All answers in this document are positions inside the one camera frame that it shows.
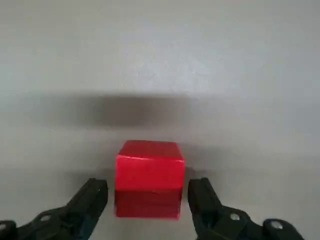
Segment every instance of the white backdrop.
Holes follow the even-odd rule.
[[[320,2],[0,1],[0,218],[108,178],[127,139],[180,143],[221,201],[320,231]],[[195,238],[113,216],[91,239]]]

